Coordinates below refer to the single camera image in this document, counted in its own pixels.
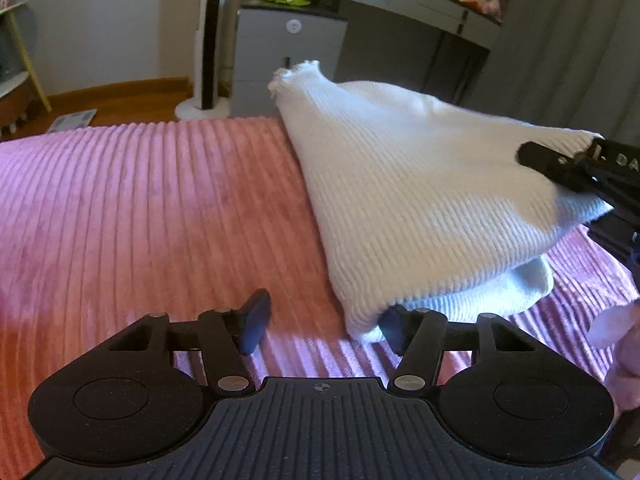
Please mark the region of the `right hand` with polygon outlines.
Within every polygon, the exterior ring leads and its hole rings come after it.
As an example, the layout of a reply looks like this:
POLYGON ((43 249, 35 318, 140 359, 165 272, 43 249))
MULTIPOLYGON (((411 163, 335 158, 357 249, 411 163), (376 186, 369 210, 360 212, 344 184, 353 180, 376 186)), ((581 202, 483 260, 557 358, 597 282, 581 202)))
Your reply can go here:
POLYGON ((612 307, 593 320, 588 340, 597 349, 613 348, 613 362, 605 375, 605 387, 620 412, 639 407, 639 300, 612 307))

